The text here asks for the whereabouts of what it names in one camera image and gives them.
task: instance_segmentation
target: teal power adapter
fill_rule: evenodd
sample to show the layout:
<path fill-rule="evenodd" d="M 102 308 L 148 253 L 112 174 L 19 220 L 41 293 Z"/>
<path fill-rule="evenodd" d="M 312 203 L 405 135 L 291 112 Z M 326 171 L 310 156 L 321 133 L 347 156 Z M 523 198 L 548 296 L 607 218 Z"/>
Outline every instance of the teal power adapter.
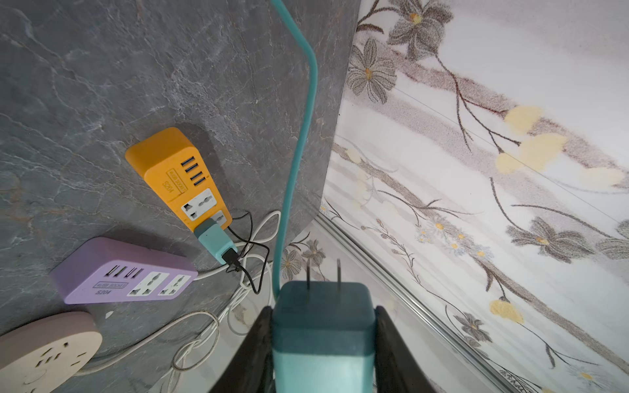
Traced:
<path fill-rule="evenodd" d="M 376 314 L 357 282 L 291 281 L 272 316 L 278 393 L 371 393 Z"/>
<path fill-rule="evenodd" d="M 238 263 L 238 249 L 221 225 L 211 218 L 203 221 L 194 229 L 194 236 L 199 239 L 214 258 L 221 264 Z"/>

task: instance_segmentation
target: teal charger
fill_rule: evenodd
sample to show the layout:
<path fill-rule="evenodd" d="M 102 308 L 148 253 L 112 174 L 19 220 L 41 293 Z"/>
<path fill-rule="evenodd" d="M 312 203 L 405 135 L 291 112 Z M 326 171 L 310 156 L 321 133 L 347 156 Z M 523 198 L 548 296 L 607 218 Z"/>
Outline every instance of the teal charger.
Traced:
<path fill-rule="evenodd" d="M 357 282 L 291 281 L 272 317 L 278 393 L 371 393 L 376 314 Z"/>

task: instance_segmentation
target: teal cable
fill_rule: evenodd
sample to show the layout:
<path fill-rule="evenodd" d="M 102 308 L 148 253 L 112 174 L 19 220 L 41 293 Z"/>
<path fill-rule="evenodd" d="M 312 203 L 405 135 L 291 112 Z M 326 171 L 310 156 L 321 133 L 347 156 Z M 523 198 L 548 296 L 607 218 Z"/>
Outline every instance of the teal cable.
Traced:
<path fill-rule="evenodd" d="M 301 156 L 304 153 L 304 146 L 306 144 L 306 138 L 308 137 L 308 129 L 310 128 L 310 122 L 313 118 L 313 111 L 315 110 L 315 95 L 317 84 L 317 65 L 315 51 L 310 47 L 310 44 L 304 38 L 303 34 L 297 27 L 297 24 L 292 20 L 291 13 L 288 12 L 282 0 L 270 0 L 271 4 L 276 8 L 280 18 L 288 27 L 293 38 L 297 41 L 301 50 L 304 51 L 308 58 L 308 67 L 310 68 L 310 86 L 308 87 L 308 98 L 306 99 L 306 112 L 304 113 L 304 121 L 301 123 L 301 129 L 299 131 L 299 139 L 297 140 L 297 146 L 295 147 L 295 155 L 292 157 L 291 173 L 288 176 L 288 182 L 286 183 L 286 193 L 284 194 L 284 204 L 282 205 L 282 216 L 279 220 L 279 229 L 277 231 L 277 241 L 275 247 L 275 253 L 273 256 L 273 296 L 277 300 L 279 296 L 279 272 L 281 268 L 282 251 L 284 249 L 284 240 L 286 239 L 286 230 L 288 227 L 288 218 L 291 215 L 292 195 L 295 191 L 295 183 L 297 183 L 297 173 L 299 172 L 299 164 L 301 163 Z"/>

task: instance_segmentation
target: orange power strip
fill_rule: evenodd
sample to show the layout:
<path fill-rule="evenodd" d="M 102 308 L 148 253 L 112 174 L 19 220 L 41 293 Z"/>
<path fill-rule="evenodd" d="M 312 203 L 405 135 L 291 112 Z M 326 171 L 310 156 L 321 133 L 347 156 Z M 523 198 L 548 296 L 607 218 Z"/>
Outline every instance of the orange power strip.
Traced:
<path fill-rule="evenodd" d="M 175 127 L 131 146 L 125 158 L 190 230 L 212 218 L 221 228 L 231 215 L 199 150 Z"/>

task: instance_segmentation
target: plug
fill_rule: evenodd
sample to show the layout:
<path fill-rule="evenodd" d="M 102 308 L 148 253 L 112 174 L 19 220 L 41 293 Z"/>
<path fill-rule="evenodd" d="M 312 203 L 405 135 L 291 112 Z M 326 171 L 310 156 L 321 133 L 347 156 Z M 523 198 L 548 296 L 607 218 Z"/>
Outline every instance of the plug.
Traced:
<path fill-rule="evenodd" d="M 208 218 L 223 229 L 231 215 L 199 150 L 175 127 L 131 146 L 125 158 L 191 230 Z"/>
<path fill-rule="evenodd" d="M 184 257 L 102 237 L 50 272 L 66 304 L 174 299 L 197 275 Z"/>
<path fill-rule="evenodd" d="M 39 319 L 0 337 L 3 392 L 50 393 L 73 376 L 101 346 L 88 313 Z"/>
<path fill-rule="evenodd" d="M 236 245 L 214 219 L 208 218 L 197 226 L 194 236 L 221 265 L 237 263 L 237 268 L 240 269 Z"/>

